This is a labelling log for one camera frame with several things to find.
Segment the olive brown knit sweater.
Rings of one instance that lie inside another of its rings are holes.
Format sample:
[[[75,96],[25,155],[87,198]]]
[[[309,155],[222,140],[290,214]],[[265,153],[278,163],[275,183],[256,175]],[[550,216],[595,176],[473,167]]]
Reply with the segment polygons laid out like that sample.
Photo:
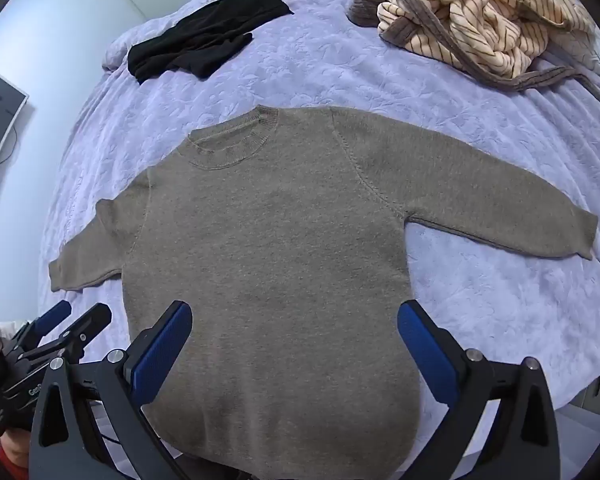
[[[598,220],[442,133],[344,107],[259,106],[194,131],[50,264],[53,290],[121,278],[131,335],[174,300],[192,336],[147,410],[180,451],[261,479],[385,479],[419,374],[396,328],[415,222],[590,258]]]

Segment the lavender embossed bedspread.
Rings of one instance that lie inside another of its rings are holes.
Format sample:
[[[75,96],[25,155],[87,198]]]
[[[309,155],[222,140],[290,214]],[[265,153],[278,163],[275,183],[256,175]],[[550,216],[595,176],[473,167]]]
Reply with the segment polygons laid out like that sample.
[[[98,200],[118,195],[192,130],[259,104],[350,106],[455,136],[534,172],[600,219],[600,102],[580,82],[495,91],[351,24],[350,0],[285,0],[290,14],[259,28],[207,80],[178,72],[136,82],[129,48],[211,1],[190,0],[105,51],[43,231],[41,308],[56,299],[50,262],[93,218]],[[421,226],[407,228],[406,248],[416,298],[463,346],[507,362],[535,356],[556,405],[600,376],[600,223],[590,260],[524,258]]]

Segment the black folded garment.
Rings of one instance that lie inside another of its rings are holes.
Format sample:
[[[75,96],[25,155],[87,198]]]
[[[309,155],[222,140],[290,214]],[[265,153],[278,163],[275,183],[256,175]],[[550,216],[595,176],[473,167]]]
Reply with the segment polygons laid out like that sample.
[[[128,70],[140,84],[176,70],[207,79],[250,44],[256,28],[289,14],[283,0],[213,1],[133,46]]]

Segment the cream striped brown garment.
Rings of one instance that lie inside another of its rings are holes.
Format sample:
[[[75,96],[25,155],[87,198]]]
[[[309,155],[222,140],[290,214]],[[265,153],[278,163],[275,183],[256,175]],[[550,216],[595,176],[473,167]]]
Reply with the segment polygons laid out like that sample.
[[[600,101],[595,73],[550,40],[552,27],[594,30],[579,0],[353,0],[348,18],[494,89],[519,92],[575,79]]]

